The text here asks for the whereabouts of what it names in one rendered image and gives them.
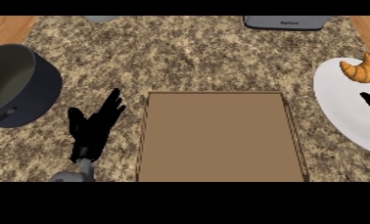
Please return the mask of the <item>grey rounded object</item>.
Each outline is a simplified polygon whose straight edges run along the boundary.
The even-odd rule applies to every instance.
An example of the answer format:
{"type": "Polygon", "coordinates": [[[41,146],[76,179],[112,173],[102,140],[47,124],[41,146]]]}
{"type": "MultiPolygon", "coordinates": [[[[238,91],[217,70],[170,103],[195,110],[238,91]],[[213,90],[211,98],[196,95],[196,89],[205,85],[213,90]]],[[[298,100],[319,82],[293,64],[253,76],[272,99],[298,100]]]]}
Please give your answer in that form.
{"type": "Polygon", "coordinates": [[[85,19],[90,22],[109,22],[116,18],[118,18],[118,16],[85,16],[85,19]]]}

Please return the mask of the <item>brown wooden tray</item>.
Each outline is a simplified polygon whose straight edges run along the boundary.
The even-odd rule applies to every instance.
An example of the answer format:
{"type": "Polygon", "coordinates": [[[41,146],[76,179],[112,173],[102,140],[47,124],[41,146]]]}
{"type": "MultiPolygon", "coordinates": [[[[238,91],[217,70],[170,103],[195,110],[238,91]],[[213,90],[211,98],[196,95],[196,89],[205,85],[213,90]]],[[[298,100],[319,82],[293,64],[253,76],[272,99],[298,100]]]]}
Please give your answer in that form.
{"type": "Polygon", "coordinates": [[[136,180],[306,182],[281,93],[150,92],[136,180]]]}

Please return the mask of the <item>white plate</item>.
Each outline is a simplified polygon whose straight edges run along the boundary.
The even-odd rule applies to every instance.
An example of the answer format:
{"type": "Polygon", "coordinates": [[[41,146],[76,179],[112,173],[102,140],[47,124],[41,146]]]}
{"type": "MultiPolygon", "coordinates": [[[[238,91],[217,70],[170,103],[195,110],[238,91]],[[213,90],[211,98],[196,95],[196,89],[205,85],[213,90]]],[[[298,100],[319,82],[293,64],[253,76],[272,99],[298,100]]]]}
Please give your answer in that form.
{"type": "Polygon", "coordinates": [[[370,105],[359,96],[370,94],[370,83],[358,83],[343,75],[338,62],[358,65],[353,58],[325,60],[313,74],[313,94],[321,110],[343,136],[370,151],[370,105]]]}

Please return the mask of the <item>dark grey pot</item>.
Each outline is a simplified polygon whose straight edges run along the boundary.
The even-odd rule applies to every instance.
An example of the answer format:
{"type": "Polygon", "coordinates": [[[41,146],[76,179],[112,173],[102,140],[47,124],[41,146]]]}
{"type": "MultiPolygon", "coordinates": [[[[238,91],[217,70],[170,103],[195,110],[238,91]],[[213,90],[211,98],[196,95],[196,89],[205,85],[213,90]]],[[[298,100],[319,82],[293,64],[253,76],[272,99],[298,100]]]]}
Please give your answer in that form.
{"type": "Polygon", "coordinates": [[[62,77],[53,64],[20,44],[0,45],[0,127],[34,122],[53,106],[62,77]]]}

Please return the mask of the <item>golden croissant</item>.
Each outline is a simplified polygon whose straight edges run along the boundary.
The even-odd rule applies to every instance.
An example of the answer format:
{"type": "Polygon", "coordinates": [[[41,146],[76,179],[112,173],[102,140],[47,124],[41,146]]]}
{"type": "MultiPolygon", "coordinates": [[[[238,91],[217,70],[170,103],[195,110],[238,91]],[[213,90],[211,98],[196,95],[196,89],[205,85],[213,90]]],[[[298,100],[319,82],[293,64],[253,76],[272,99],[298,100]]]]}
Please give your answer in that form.
{"type": "Polygon", "coordinates": [[[364,53],[362,62],[355,66],[347,62],[338,62],[338,68],[347,79],[358,83],[370,83],[370,53],[364,53]]]}

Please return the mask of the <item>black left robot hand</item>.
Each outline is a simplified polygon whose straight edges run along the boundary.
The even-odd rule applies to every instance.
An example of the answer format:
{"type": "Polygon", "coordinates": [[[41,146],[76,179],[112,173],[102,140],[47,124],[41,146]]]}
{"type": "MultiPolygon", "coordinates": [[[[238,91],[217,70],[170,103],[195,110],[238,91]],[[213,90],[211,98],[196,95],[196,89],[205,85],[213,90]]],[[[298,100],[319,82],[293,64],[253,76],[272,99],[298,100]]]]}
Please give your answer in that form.
{"type": "Polygon", "coordinates": [[[124,110],[125,106],[121,104],[118,89],[110,91],[99,111],[90,117],[84,117],[78,108],[68,109],[69,133],[75,139],[71,162],[78,162],[82,158],[90,161],[99,159],[109,130],[124,110]]]}

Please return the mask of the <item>dark grey appliance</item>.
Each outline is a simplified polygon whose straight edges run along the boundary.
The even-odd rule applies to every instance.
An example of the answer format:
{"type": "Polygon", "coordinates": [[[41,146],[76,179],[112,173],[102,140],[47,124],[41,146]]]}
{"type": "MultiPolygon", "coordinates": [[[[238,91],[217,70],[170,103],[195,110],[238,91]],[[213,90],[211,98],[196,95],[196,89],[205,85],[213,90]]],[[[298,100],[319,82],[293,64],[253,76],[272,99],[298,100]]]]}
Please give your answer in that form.
{"type": "Polygon", "coordinates": [[[244,24],[253,29],[321,30],[330,16],[245,16],[244,24]]]}

